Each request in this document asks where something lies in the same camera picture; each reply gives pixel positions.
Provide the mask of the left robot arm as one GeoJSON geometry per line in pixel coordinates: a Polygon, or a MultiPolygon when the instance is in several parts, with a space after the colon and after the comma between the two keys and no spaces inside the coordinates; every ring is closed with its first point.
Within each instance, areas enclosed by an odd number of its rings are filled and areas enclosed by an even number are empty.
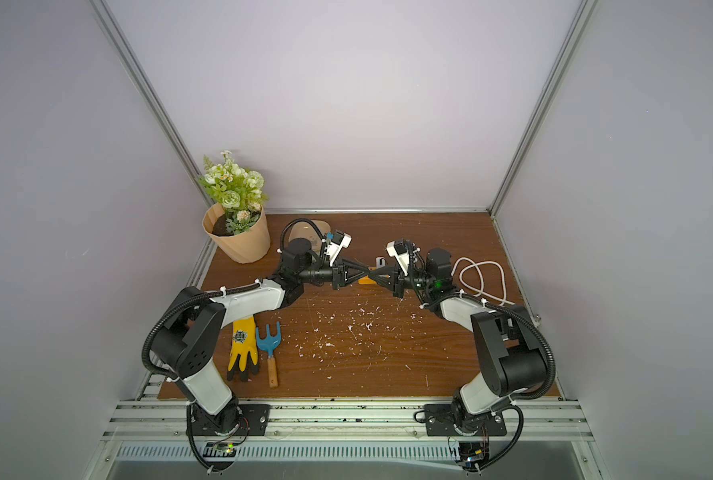
{"type": "Polygon", "coordinates": [[[202,291],[184,288],[144,340],[142,364],[178,386],[188,399],[188,420],[206,422],[206,433],[228,435],[240,427],[238,399],[214,365],[214,352],[224,326],[250,316],[292,305],[307,283],[344,287],[367,275],[367,268],[338,259],[352,237],[326,234],[320,254],[296,238],[280,248],[280,263],[262,280],[235,288],[202,291]]]}

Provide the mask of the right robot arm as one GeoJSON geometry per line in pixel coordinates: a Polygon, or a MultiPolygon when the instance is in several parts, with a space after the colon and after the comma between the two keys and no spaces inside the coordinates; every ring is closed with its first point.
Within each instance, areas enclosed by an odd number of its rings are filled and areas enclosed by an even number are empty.
{"type": "Polygon", "coordinates": [[[546,395],[557,376],[557,364],[546,337],[520,305],[490,301],[464,292],[454,282],[452,255],[440,248],[418,260],[411,242],[387,245],[395,260],[370,274],[376,284],[403,296],[411,290],[424,310],[472,332],[480,373],[462,386],[452,402],[452,422],[466,434],[478,430],[516,400],[546,395]]]}

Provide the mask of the beige panda bowl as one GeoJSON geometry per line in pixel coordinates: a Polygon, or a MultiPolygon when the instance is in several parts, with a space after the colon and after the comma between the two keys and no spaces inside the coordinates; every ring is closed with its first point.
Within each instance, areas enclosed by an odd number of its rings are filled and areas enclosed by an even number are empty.
{"type": "Polygon", "coordinates": [[[310,241],[312,250],[318,251],[320,250],[320,244],[322,244],[322,238],[328,233],[330,233],[330,224],[324,220],[315,219],[310,223],[306,221],[296,222],[288,232],[286,243],[290,244],[292,240],[304,238],[310,241]]]}

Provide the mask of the beige flower pot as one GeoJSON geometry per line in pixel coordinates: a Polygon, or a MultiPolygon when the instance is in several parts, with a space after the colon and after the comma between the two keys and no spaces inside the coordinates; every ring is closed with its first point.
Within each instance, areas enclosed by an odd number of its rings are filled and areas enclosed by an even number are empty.
{"type": "Polygon", "coordinates": [[[232,236],[214,234],[214,226],[224,217],[224,207],[214,204],[206,210],[202,220],[202,228],[212,242],[224,251],[236,263],[248,264],[261,260],[270,250],[270,230],[266,221],[266,211],[262,210],[258,221],[245,232],[232,236]]]}

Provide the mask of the blue garden fork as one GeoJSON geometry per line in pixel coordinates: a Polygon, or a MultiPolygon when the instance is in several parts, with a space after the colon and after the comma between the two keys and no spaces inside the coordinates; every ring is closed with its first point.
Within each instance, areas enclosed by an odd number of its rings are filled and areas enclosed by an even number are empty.
{"type": "Polygon", "coordinates": [[[274,358],[274,350],[282,343],[282,325],[276,322],[276,333],[272,333],[270,325],[266,326],[266,334],[262,335],[260,330],[256,330],[256,346],[258,349],[266,352],[268,356],[268,385],[270,388],[278,388],[278,367],[276,367],[276,358],[274,358]]]}

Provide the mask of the green white artificial flowers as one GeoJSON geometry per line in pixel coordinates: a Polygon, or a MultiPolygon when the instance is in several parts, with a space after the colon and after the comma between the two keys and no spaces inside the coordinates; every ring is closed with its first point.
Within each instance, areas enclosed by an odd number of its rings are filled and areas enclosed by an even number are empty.
{"type": "Polygon", "coordinates": [[[234,160],[232,152],[220,152],[221,162],[202,158],[204,173],[198,182],[208,197],[224,209],[224,226],[220,231],[228,236],[248,231],[262,215],[268,196],[264,194],[264,176],[244,168],[234,160]]]}

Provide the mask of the yellow black garden glove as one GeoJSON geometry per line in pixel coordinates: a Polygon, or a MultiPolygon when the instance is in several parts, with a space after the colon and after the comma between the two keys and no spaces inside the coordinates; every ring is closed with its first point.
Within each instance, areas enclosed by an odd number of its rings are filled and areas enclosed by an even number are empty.
{"type": "Polygon", "coordinates": [[[232,324],[232,346],[230,360],[226,368],[226,380],[238,379],[247,382],[252,375],[258,375],[258,340],[256,338],[256,320],[254,316],[236,320],[232,324]]]}

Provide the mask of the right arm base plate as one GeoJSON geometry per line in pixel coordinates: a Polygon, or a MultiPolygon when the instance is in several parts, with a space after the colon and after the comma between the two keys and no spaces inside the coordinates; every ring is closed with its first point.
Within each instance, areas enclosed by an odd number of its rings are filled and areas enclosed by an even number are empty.
{"type": "Polygon", "coordinates": [[[468,414],[455,402],[424,405],[414,413],[414,420],[425,426],[431,437],[474,437],[507,435],[506,422],[501,414],[468,414]]]}

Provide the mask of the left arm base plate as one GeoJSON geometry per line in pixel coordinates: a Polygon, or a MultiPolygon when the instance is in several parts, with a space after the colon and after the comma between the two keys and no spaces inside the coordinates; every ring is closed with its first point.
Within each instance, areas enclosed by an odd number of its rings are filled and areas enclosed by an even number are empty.
{"type": "Polygon", "coordinates": [[[196,403],[188,406],[188,428],[194,436],[264,436],[270,420],[268,404],[228,404],[218,414],[208,414],[196,403]]]}

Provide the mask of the aluminium mounting rail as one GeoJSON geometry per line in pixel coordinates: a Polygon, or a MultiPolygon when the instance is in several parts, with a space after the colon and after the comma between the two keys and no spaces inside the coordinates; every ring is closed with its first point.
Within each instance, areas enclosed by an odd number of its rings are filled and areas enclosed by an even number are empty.
{"type": "MultiPolygon", "coordinates": [[[[240,404],[270,405],[264,436],[238,436],[268,441],[411,441],[430,440],[414,413],[426,404],[451,403],[448,397],[396,398],[260,398],[240,404]]],[[[188,404],[174,400],[122,401],[104,428],[104,441],[184,441],[188,404]]],[[[518,428],[528,441],[591,441],[594,436],[579,402],[548,397],[516,403],[499,413],[506,422],[505,440],[518,428]]],[[[198,440],[216,436],[194,436],[198,440]]]]}

